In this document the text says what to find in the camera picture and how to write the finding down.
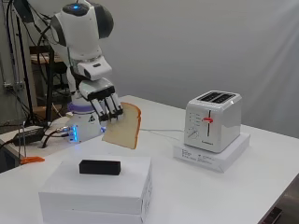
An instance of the white box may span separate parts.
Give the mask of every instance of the white box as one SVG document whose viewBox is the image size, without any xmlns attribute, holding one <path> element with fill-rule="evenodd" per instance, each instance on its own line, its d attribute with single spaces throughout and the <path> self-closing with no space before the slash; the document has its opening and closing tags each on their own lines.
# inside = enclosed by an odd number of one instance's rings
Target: white box
<svg viewBox="0 0 299 224">
<path fill-rule="evenodd" d="M 121 161 L 121 173 L 81 175 L 82 160 Z M 39 191 L 39 200 L 48 224 L 142 224 L 150 195 L 150 158 L 94 156 L 62 162 Z"/>
<path fill-rule="evenodd" d="M 224 173 L 249 146 L 249 140 L 250 134 L 241 133 L 233 143 L 218 154 L 197 147 L 187 146 L 183 143 L 183 140 L 180 140 L 174 143 L 174 157 Z"/>
</svg>

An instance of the white table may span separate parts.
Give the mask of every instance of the white table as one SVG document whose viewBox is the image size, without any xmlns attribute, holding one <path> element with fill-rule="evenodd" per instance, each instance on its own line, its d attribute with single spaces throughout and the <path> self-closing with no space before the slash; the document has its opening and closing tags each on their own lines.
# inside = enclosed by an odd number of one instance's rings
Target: white table
<svg viewBox="0 0 299 224">
<path fill-rule="evenodd" d="M 143 129 L 184 128 L 182 109 L 132 96 L 122 100 L 141 108 Z M 242 132 L 251 134 L 250 148 L 225 174 L 175 160 L 173 140 L 154 133 L 141 132 L 136 150 L 94 138 L 52 154 L 43 163 L 1 174 L 0 222 L 42 224 L 37 192 L 61 161 L 110 154 L 152 157 L 153 194 L 146 224 L 258 223 L 299 173 L 299 140 L 248 126 L 242 126 Z"/>
<path fill-rule="evenodd" d="M 46 133 L 51 133 L 57 128 L 64 127 L 68 120 L 69 120 L 69 118 L 67 118 L 67 117 L 56 119 L 51 124 L 50 128 L 47 130 Z M 37 128 L 39 128 L 39 127 L 31 126 L 31 127 L 25 128 L 25 131 L 30 131 L 30 130 L 37 129 Z M 1 134 L 0 135 L 0 145 L 9 141 L 10 139 L 12 139 L 18 132 L 19 131 L 17 130 L 17 131 L 13 131 L 10 133 Z M 42 142 L 36 142 L 36 143 L 27 145 L 26 146 L 27 157 L 34 157 L 34 156 L 46 157 L 46 156 L 49 156 L 50 154 L 53 154 L 57 151 L 71 147 L 70 143 L 68 143 L 65 138 L 55 138 L 55 137 L 52 137 L 49 139 L 49 142 L 47 143 L 47 147 L 41 148 L 41 146 L 42 146 Z M 19 157 L 19 146 L 15 146 L 13 144 L 8 144 L 5 146 L 5 148 L 8 151 L 10 151 L 13 155 L 15 155 L 16 157 Z M 24 147 L 21 147 L 20 153 L 21 153 L 21 157 L 24 157 Z"/>
</svg>

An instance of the white wall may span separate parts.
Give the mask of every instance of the white wall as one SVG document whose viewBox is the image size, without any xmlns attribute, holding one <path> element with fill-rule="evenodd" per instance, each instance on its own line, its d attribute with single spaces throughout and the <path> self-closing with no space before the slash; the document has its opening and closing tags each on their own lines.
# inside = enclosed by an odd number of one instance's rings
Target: white wall
<svg viewBox="0 0 299 224">
<path fill-rule="evenodd" d="M 244 97 L 243 123 L 299 137 L 298 0 L 96 0 L 121 94 L 185 107 L 210 90 Z"/>
</svg>

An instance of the black block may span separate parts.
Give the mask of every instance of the black block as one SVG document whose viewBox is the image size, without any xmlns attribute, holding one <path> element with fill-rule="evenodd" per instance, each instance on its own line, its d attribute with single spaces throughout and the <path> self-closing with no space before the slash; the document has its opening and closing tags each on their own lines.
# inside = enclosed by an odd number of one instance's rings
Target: black block
<svg viewBox="0 0 299 224">
<path fill-rule="evenodd" d="M 121 172 L 120 161 L 83 160 L 78 167 L 83 175 L 119 175 Z"/>
</svg>

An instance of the toaster slot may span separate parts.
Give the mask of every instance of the toaster slot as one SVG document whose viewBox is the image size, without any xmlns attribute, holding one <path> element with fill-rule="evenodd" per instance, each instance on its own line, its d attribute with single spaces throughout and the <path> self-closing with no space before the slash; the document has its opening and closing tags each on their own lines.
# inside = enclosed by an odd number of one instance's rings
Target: toaster slot
<svg viewBox="0 0 299 224">
<path fill-rule="evenodd" d="M 222 94 L 221 92 L 213 91 L 211 93 L 208 93 L 208 94 L 198 98 L 197 100 L 210 102 L 210 101 L 214 100 L 215 98 L 219 97 L 221 94 Z"/>
<path fill-rule="evenodd" d="M 221 97 L 218 97 L 217 99 L 213 100 L 212 103 L 223 104 L 226 101 L 228 101 L 229 99 L 233 98 L 234 96 L 235 96 L 234 94 L 225 93 Z"/>
</svg>

